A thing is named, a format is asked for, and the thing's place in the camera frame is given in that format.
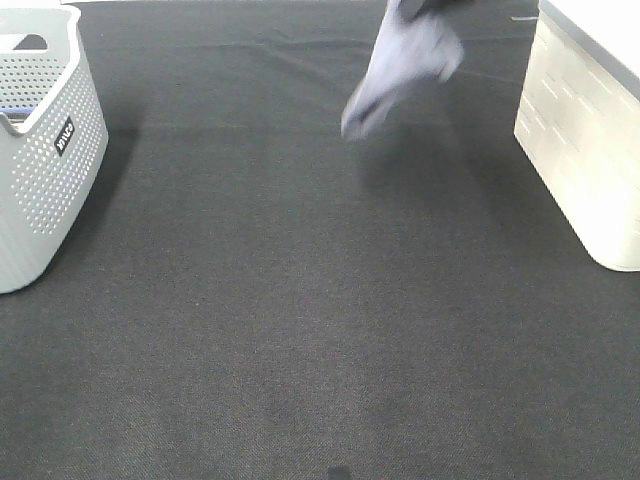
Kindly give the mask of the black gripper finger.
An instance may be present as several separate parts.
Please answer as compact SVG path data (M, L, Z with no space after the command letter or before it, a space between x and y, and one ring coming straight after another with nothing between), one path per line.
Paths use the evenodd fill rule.
M401 15L421 16L442 9L444 4L446 1L442 0L402 0Z

